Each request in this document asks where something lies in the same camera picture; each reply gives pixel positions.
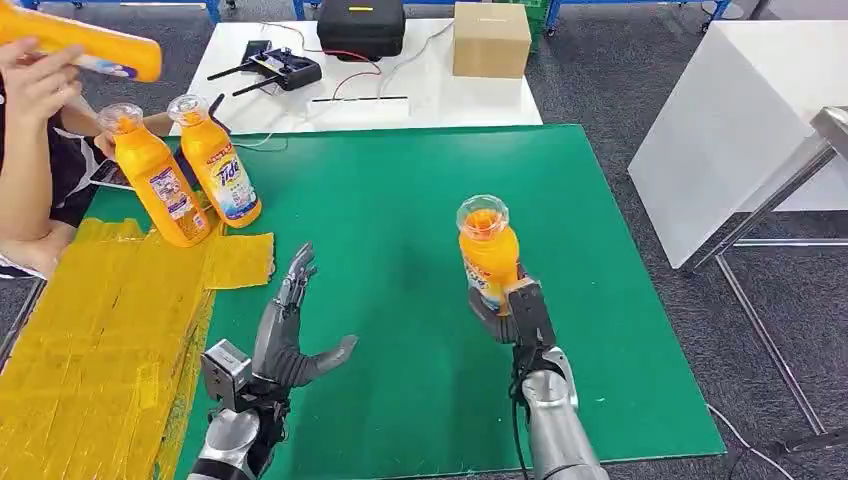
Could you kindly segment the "person's right hand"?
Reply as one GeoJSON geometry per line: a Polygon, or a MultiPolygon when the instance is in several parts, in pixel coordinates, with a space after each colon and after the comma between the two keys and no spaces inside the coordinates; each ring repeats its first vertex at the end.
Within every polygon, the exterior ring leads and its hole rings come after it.
{"type": "Polygon", "coordinates": [[[38,42],[24,37],[1,46],[1,74],[6,113],[18,129],[36,129],[47,123],[81,93],[74,61],[83,49],[71,45],[51,54],[36,54],[38,42]]]}

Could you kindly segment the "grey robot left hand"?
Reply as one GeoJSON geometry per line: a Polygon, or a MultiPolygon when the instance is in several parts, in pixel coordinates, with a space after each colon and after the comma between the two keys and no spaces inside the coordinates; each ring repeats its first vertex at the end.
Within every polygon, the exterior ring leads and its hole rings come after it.
{"type": "Polygon", "coordinates": [[[301,352],[301,307],[309,280],[317,272],[313,260],[313,246],[306,242],[293,256],[279,289],[266,304],[256,334],[252,374],[286,388],[306,386],[344,364],[359,341],[356,335],[346,335],[328,351],[314,355],[301,352]]]}

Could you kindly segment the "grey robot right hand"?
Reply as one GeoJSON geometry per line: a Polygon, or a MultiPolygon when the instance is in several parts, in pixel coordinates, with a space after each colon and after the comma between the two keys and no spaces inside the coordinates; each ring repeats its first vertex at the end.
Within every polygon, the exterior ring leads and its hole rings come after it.
{"type": "Polygon", "coordinates": [[[532,314],[528,306],[520,306],[518,317],[512,314],[499,316],[484,302],[482,295],[475,288],[469,288],[468,302],[471,310],[475,313],[480,323],[497,343],[526,345],[523,335],[529,332],[528,325],[532,324],[532,314]]]}

